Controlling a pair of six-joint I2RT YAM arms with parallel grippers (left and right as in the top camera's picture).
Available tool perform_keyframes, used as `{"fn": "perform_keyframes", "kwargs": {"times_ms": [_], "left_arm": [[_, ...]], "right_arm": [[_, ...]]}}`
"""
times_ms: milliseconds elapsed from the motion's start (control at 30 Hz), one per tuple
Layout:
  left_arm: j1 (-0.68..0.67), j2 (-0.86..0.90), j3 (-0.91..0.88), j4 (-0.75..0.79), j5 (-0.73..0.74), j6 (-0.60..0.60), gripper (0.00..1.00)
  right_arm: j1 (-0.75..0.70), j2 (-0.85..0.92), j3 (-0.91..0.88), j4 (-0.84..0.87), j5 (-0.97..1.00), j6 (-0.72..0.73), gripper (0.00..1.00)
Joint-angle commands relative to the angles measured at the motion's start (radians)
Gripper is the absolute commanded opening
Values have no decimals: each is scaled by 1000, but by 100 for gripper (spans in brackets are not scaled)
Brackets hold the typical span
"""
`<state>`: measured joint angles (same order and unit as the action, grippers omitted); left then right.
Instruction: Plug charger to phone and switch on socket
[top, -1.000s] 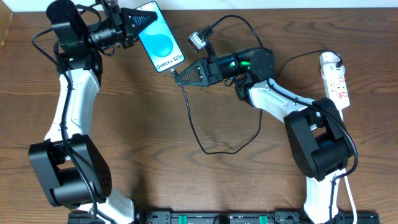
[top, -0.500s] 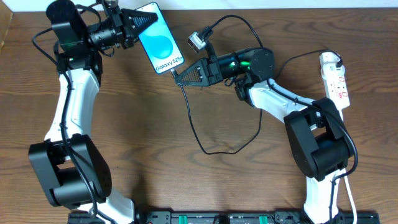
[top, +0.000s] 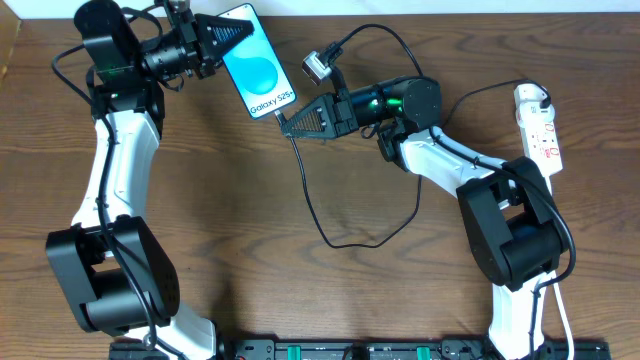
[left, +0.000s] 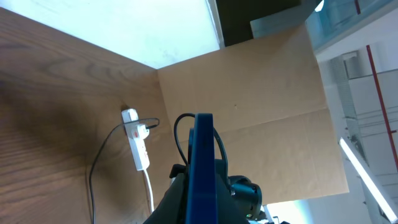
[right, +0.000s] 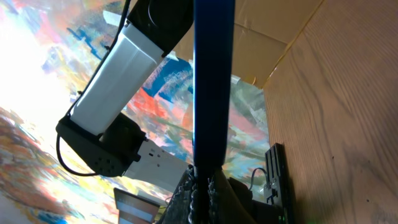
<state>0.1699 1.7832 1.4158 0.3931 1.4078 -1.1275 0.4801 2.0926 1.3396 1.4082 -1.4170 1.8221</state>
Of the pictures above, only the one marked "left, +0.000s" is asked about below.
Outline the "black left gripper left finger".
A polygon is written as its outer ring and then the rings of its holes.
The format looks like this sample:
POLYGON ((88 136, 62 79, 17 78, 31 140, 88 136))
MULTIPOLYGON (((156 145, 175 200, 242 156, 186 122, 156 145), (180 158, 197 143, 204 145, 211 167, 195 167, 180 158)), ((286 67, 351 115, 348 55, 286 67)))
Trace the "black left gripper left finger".
POLYGON ((144 224, 179 224, 183 223, 185 196, 185 174, 178 174, 166 191, 158 207, 144 224))

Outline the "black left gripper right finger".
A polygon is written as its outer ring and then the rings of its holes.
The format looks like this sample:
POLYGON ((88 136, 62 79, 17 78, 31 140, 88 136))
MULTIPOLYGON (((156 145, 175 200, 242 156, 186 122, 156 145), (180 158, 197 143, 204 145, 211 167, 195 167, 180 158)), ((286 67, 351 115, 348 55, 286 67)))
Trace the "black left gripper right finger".
POLYGON ((218 224, 245 224, 248 223, 243 213, 239 211, 234 200, 228 191, 222 174, 224 173, 224 165, 221 159, 215 160, 216 171, 216 193, 217 193, 217 209, 218 224))

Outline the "blue Galaxy smartphone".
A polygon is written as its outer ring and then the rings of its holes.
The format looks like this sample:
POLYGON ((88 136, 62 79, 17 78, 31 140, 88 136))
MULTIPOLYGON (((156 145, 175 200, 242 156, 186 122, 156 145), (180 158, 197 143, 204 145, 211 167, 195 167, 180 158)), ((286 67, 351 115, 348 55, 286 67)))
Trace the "blue Galaxy smartphone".
POLYGON ((215 144, 213 115, 195 116, 194 127, 188 140, 190 168, 187 193, 186 224, 212 224, 218 222, 215 144))

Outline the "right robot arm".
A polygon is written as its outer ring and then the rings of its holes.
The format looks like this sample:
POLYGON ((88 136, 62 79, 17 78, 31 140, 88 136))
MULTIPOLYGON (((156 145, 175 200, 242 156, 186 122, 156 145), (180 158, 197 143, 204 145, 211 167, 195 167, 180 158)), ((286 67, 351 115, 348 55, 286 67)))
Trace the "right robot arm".
POLYGON ((260 186, 242 175, 229 176, 228 179, 235 205, 249 220, 259 218, 262 205, 260 186))

